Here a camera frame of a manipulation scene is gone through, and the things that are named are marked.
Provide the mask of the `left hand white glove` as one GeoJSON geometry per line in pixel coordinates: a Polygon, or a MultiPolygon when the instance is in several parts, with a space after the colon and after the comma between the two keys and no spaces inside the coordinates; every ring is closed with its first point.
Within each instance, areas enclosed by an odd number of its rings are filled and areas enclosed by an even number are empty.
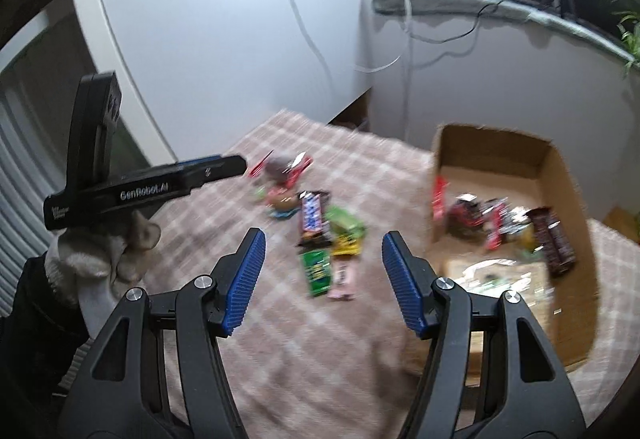
{"type": "Polygon", "coordinates": [[[160,226],[137,210],[56,234],[44,271],[52,289],[80,309],[90,338],[152,268],[161,235],[160,226]]]}

